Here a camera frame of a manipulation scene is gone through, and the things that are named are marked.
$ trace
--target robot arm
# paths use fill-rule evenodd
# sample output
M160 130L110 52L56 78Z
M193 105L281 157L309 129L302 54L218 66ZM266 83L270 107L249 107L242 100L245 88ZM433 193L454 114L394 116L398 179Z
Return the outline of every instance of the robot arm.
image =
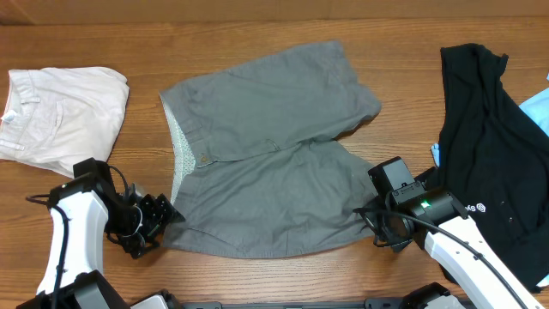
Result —
M125 189L123 194L116 193L110 169L105 162L88 159L74 165L74 180L54 188L49 195L27 198L48 207L53 236L38 296L22 308L66 307L57 303L60 294L69 303L78 303L78 308L99 308L101 301L106 303L105 308L122 308L125 303L101 275L103 233L133 258L139 258L160 246L156 238L169 222L184 221L164 195L154 198L143 194L136 185L129 188L124 176L114 168ZM48 201L36 197L48 197ZM105 291L109 299L103 298Z
M543 308L492 251L450 192L444 188L426 191L400 157L368 173L380 198L372 207L355 212L376 234L374 245L401 251L415 240L478 308Z
M523 287L492 251L470 217L456 217L438 227L467 241L496 269L526 308L543 306ZM442 233L427 233L425 250L437 260L459 283L478 308L520 308L510 291L475 255Z
M93 270L103 273L103 232L109 215L107 207L95 191L77 192L61 199L57 206L69 218L69 240L60 283L60 288L63 288L74 282L80 274ZM50 213L53 219L50 259L36 294L53 292L61 255L63 218L54 209Z
M400 158L374 167L369 174L384 201L355 211L376 233L375 245L400 251L414 239L455 278L477 308L543 308L494 254L473 219L451 193L443 189L425 191ZM129 309L101 275L103 232L110 241L138 258L159 245L155 238L170 221L177 217L184 220L163 195L156 199L143 196L135 186L126 188L123 195L117 194L104 162L83 161L75 165L75 176L75 180L53 189L49 195L54 222L50 260L38 296L18 308L49 307L51 296L62 289L65 305L69 303L67 306L71 308ZM51 205L57 205L63 214ZM66 228L69 233L64 262L58 263L63 256ZM59 265L63 275L56 287ZM432 288L423 287L416 291L418 293L405 297L400 308L462 308L453 296L440 288L435 288L433 293ZM164 291L132 309L176 307L181 308L177 300ZM322 307L339 306L324 304Z

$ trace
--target blue cloth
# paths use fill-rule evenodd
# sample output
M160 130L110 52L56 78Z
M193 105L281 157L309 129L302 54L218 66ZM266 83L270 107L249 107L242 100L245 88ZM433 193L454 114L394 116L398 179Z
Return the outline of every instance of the blue cloth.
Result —
M549 136L549 88L519 106Z
M435 165L437 167L440 167L440 153L438 152L437 143L431 146L431 153L432 153L432 158L435 160Z

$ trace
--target white shorts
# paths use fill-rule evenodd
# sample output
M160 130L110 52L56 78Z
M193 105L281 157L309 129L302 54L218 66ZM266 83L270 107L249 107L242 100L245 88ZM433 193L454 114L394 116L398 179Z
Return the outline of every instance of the white shorts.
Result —
M0 159L71 178L80 161L106 161L128 93L126 77L107 68L10 70Z

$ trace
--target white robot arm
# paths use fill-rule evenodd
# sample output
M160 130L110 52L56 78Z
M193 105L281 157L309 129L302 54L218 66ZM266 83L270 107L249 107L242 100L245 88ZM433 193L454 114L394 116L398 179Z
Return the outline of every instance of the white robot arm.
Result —
M371 170L372 180L377 188L380 182L383 182L379 177L386 177L389 182L395 180L394 175L384 174L387 171L398 173L404 164L400 158L398 159L378 166L382 174L379 173L380 170L376 172L376 168ZM113 194L108 189L108 186L112 185L111 179L106 182L97 179L105 177L104 171L94 170L95 166L101 166L100 163L102 162L88 162L85 170L92 170L91 173L86 173L83 177L51 191L49 201L55 203L57 209L51 208L54 228L45 277L37 290L37 298L18 308L49 308L44 304L49 305L50 302L44 299L50 299L63 288L71 288L78 308L130 308L100 274L103 271L103 232L115 233L118 237L116 242L126 251L135 253L132 254L134 258L138 258L143 254L145 244L139 242L139 246L135 247L135 242L131 240L143 239L149 242L151 239L145 239L147 235L163 230L167 222L173 218L172 211L175 210L164 199L159 197L160 199L154 201L150 196L136 194L135 190L133 195L139 196L138 198L131 198L127 194ZM75 166L75 175L78 174L81 173ZM386 190L388 194L380 195L387 197L386 203L397 202L397 207L389 210L356 209L370 228L383 236L382 240L390 242L390 238L401 239L403 235L413 235L416 242L453 276L479 309L543 308L499 260L483 239L473 219L467 216L464 208L451 194L446 191L425 192L417 182L409 178L396 177L394 182L397 184L395 189ZM155 204L155 208L151 209L150 204ZM169 220L162 221L164 215L169 216ZM59 257L63 255L63 238L66 236L67 228L69 233L64 246L64 259L59 263ZM391 229L396 231L398 236L391 234ZM63 271L61 278L58 277L59 265ZM176 300L172 301L171 305L168 304L168 296L169 294L156 294L131 308L181 308L181 305L173 305L177 303ZM328 306L324 303L322 306L331 307L336 308L337 305ZM434 298L430 296L424 303L402 304L401 307L462 308L451 295Z

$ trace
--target wooden table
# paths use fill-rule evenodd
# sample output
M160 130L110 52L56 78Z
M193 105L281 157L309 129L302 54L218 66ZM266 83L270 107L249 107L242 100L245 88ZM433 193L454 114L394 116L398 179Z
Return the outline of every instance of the wooden table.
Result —
M433 165L429 147L443 125L440 47L477 42L507 53L504 88L516 102L547 87L549 18L388 19L0 27L0 98L7 96L9 69L106 66L119 71L128 77L130 100L109 162L153 194L169 194L173 152L159 90L327 39L342 42L361 82L383 102L377 118L341 142L372 163L399 155L414 174ZM0 307L33 297L49 256L50 216L25 196L46 193L66 180L0 161ZM394 254L371 241L274 260L166 249L132 260L105 241L105 276L128 302L162 288L182 301L363 300L401 296L431 282L463 295L416 245ZM549 292L538 299L549 306Z

